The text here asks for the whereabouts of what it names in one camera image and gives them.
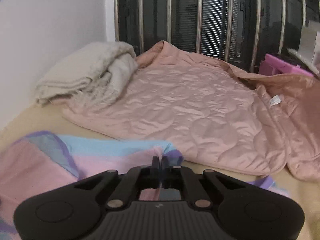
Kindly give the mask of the pink purple blue garment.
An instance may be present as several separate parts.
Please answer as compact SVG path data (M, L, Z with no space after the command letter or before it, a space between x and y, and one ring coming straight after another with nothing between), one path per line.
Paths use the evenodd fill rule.
M98 140L38 131L1 152L1 239L19 239L16 207L29 197L91 177L106 170L126 173L166 157L180 165L183 155L168 141Z

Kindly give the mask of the pink quilted jacket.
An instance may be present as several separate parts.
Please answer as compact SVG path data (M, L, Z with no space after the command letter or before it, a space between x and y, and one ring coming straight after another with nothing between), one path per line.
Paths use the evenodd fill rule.
M319 81L263 76L161 41L112 105L72 98L74 124L115 139L167 140L187 161L262 176L287 167L319 180Z

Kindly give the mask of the beige knitted fringed blanket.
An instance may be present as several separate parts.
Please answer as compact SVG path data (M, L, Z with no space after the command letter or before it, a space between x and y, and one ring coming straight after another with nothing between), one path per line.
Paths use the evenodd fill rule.
M126 42L92 42L59 61L35 87L41 105L73 96L80 108L111 105L138 68L133 46Z

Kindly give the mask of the steel window railing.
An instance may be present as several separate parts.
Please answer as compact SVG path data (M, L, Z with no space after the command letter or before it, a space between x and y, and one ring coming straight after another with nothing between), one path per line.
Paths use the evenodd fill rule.
M298 49L319 0L114 0L118 41L137 55L159 41L257 72L266 54Z

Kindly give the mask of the stack of white boxes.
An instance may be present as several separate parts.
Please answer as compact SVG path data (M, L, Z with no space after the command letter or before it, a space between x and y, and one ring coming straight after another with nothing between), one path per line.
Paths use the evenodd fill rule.
M298 52L319 71L319 22L309 21L302 27Z

